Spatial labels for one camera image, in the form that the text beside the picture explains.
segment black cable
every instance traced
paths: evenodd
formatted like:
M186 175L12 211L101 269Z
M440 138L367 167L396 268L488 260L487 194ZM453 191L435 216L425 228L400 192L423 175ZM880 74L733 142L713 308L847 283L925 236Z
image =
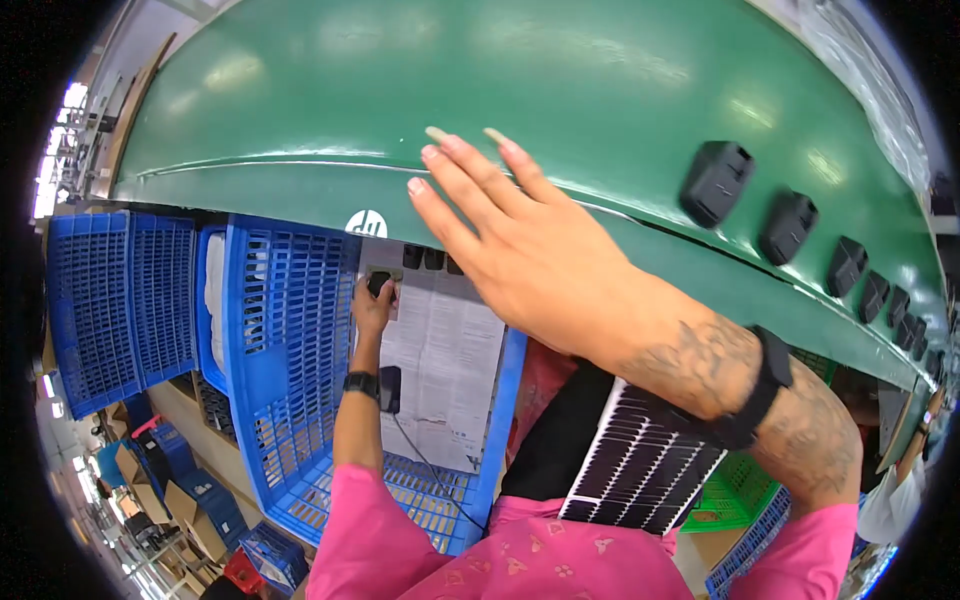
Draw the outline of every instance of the black cable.
M396 413L393 413L393 417L394 417L394 423L396 423L396 428L400 430L400 433L403 434L403 438L407 441L410 447L414 449L414 452L417 452L417 456L419 456L420 459L423 461L423 463L426 465L426 467L430 469L430 472L433 473L433 478L437 480L437 484L440 486L440 489L444 492L444 495L447 498L449 498L450 502L453 502L455 505L457 505L457 509L460 511L461 515L465 516L469 522L476 525L477 528L480 529L480 531L483 531L484 530L483 525L481 525L480 523L470 518L470 515L467 514L467 511L464 510L464 507L460 506L460 502L457 502L454 499L453 494L446 490L446 487L444 486L444 482L440 480L440 475L438 475L437 471L433 469L433 465L431 465L430 461L426 460L423 457L423 455L414 445L413 440L411 440L410 437L407 435L407 432L403 431L403 427L400 425L400 421L396 418Z

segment green conveyor belt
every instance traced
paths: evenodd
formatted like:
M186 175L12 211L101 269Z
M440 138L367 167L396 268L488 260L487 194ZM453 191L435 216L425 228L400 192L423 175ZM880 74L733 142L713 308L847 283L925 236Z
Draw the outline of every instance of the green conveyor belt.
M742 0L242 0L158 72L116 197L334 228L375 209L390 237L435 245L405 191L427 125L491 157L481 129L504 131L571 196L628 217L597 213L638 267L912 389L920 365L882 316L863 326L852 312L862 284L843 300L824 293L847 235L942 346L942 275L914 195L847 89ZM709 139L756 158L714 231L677 202ZM783 185L813 199L820 223L778 269L755 240Z

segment green plastic crate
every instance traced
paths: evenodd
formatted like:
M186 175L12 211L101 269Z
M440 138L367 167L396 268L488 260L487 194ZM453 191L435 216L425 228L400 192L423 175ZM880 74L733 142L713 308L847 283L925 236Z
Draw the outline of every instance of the green plastic crate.
M810 367L811 371L817 373L827 385L833 381L833 374L837 370L837 364L832 360L797 347L792 347L790 353L800 359L800 362Z
M790 352L830 384L836 363L801 348L792 348ZM731 452L704 484L703 496L681 531L697 533L750 527L766 510L779 486L750 455Z

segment smartwatch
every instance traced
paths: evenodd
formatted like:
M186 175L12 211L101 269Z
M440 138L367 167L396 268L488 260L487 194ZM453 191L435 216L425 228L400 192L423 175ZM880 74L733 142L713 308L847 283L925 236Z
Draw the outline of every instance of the smartwatch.
M365 371L351 371L344 377L344 393L360 392L380 401L380 378Z
M780 388L793 385L790 348L779 337L759 325L747 327L760 341L763 362L754 389L739 412L704 422L712 441L727 450L746 450L756 443L756 429L767 416Z

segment black pants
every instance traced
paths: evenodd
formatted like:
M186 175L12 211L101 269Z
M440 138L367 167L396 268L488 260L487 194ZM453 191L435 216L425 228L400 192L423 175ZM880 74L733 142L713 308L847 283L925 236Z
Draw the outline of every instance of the black pants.
M579 365L520 443L500 483L502 495L542 502L569 494L613 387L612 374L585 360ZM698 501L699 494L678 523Z

